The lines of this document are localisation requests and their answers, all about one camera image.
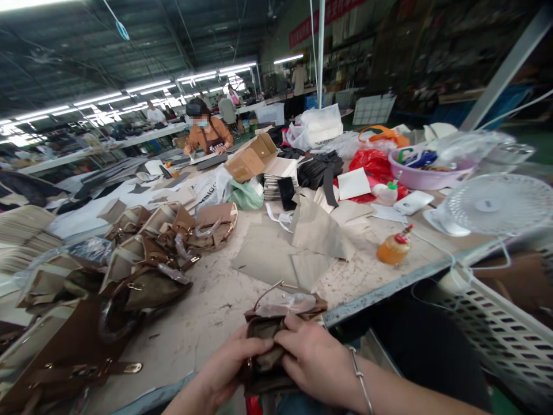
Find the fan grille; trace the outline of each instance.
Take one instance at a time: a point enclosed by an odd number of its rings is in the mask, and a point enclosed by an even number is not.
[[[553,190],[529,176],[484,175],[463,183],[445,203],[457,225],[484,235],[505,235],[548,220],[553,213]]]

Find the green plastic bag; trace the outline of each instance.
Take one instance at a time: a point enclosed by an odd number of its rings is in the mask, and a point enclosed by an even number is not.
[[[257,194],[254,190],[256,186],[261,186],[256,178],[251,179],[247,183],[238,183],[232,179],[230,181],[232,193],[228,202],[236,203],[238,210],[261,209],[263,207],[263,193],[261,195]]]

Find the plastic basin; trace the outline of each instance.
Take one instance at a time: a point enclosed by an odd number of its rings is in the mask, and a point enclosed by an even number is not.
[[[474,163],[467,161],[460,165],[460,170],[450,172],[437,172],[413,169],[399,164],[396,159],[402,149],[396,149],[388,155],[392,175],[395,177],[403,170],[399,179],[402,184],[413,190],[439,190],[444,187],[453,187],[462,177],[474,169]]]

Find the brown apron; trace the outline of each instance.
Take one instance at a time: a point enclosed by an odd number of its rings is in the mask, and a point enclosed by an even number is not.
[[[206,132],[203,129],[201,129],[203,134],[203,139],[206,141],[206,148],[207,148],[206,155],[212,154],[213,152],[215,152],[216,148],[225,146],[225,140],[223,140],[223,138],[219,134],[219,131],[217,131],[217,129],[213,126],[213,122],[211,122],[211,119],[209,120],[209,124],[211,125],[211,128],[213,129],[213,131],[215,131],[217,138],[215,140],[208,141]]]

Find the red banner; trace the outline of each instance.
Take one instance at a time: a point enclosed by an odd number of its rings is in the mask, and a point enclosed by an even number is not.
[[[365,3],[367,0],[328,0],[324,8],[324,25],[327,26],[351,9]],[[313,32],[319,32],[319,11],[313,13]],[[299,26],[290,32],[290,49],[295,48],[305,39],[311,37],[311,17],[305,19]]]

